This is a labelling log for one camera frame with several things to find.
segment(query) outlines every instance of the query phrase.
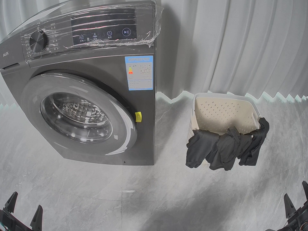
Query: digital display panel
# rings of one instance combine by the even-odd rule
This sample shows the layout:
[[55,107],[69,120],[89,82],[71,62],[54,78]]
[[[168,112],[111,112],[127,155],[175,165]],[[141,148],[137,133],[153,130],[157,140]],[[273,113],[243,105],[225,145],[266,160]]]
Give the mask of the digital display panel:
[[71,18],[74,45],[95,41],[136,39],[136,9],[92,10]]

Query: yellow warning sticker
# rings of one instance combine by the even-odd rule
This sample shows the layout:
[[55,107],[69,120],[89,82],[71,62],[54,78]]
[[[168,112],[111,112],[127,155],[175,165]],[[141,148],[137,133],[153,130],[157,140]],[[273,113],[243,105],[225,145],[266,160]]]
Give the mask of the yellow warning sticker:
[[135,112],[135,115],[136,115],[136,122],[141,122],[142,120],[141,112]]

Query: front-loading washing machine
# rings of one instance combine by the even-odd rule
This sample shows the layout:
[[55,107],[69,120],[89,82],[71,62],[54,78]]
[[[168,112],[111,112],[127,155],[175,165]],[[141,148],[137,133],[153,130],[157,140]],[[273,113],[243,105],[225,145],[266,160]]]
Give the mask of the front-loading washing machine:
[[71,0],[1,42],[0,72],[62,157],[153,165],[156,33],[155,0]]

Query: washing machine door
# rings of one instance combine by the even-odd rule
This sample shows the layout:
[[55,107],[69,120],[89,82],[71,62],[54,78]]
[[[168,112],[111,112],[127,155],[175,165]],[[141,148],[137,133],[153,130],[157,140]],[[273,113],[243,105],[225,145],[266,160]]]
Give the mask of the washing machine door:
[[137,138],[135,122],[125,107],[76,75],[47,73],[32,78],[21,94],[21,108],[49,142],[61,146],[60,154],[66,158],[73,152],[114,155],[131,148]]

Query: basket handle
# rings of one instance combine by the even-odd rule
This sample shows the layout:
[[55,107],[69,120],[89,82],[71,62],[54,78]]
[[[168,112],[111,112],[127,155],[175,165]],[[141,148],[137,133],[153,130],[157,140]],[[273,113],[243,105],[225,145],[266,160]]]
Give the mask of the basket handle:
[[252,119],[253,119],[253,122],[254,122],[254,124],[256,125],[256,128],[259,129],[260,126],[259,126],[259,124],[258,124],[258,122],[257,122],[257,119],[258,119],[258,118],[254,117],[254,116],[255,116],[255,113],[252,112],[251,117],[252,117]]

